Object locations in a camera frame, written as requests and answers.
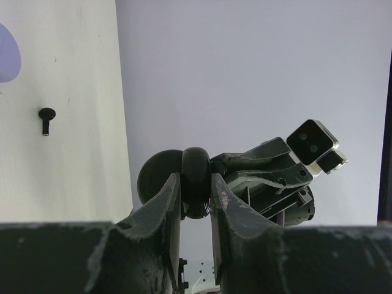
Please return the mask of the lilac earbud charging case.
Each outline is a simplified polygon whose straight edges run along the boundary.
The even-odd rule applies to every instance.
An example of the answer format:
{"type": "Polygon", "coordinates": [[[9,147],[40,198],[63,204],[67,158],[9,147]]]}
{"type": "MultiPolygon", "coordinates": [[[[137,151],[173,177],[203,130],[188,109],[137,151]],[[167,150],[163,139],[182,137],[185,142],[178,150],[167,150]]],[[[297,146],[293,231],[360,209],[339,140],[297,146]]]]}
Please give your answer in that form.
{"type": "Polygon", "coordinates": [[[21,70],[21,53],[11,32],[1,24],[1,83],[14,80],[21,70]]]}

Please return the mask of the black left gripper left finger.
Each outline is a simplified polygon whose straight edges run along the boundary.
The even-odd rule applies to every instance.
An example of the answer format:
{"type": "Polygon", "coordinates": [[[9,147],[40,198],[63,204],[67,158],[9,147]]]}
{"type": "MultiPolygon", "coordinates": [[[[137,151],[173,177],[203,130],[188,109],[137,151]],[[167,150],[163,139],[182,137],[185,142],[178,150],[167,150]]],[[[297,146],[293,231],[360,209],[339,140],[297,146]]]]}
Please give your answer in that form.
{"type": "Polygon", "coordinates": [[[1,225],[2,293],[172,293],[178,289],[180,178],[117,224],[1,225]]]}

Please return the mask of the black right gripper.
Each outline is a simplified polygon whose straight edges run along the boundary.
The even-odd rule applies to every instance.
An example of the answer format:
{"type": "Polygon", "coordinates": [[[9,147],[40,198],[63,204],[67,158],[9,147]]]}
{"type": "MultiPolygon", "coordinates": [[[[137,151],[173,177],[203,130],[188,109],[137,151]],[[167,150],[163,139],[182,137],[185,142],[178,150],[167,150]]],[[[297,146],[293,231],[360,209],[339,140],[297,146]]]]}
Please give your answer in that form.
{"type": "Polygon", "coordinates": [[[219,154],[211,159],[211,169],[213,173],[230,175],[228,187],[233,193],[246,187],[251,192],[272,187],[250,194],[246,202],[271,222],[278,224],[278,215],[284,213],[284,226],[299,225],[315,216],[314,195],[310,186],[305,186],[314,179],[312,173],[303,164],[263,171],[290,152],[288,144],[276,137],[243,153],[219,154]],[[283,191],[277,194],[273,188],[283,191]]]}

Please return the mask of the black earbud charging case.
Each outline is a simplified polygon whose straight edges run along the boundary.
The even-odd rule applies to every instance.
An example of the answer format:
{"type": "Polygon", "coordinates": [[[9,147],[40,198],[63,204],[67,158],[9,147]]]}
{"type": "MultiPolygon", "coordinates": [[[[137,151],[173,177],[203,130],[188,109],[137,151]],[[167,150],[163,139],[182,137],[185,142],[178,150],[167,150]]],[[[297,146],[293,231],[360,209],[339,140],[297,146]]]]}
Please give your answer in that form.
{"type": "Polygon", "coordinates": [[[181,217],[203,219],[211,209],[212,168],[207,151],[200,147],[184,151],[169,149],[150,157],[142,166],[137,179],[138,197],[142,204],[163,188],[168,177],[179,174],[181,217]]]}

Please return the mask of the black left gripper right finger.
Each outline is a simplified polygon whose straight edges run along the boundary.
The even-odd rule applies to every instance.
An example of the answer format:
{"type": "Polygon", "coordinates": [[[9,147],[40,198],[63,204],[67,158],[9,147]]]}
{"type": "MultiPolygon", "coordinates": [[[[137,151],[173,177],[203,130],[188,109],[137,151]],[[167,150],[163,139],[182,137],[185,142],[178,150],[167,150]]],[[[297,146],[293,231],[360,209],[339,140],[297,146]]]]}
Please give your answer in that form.
{"type": "Polygon", "coordinates": [[[211,180],[222,293],[390,293],[391,227],[281,227],[211,180]]]}

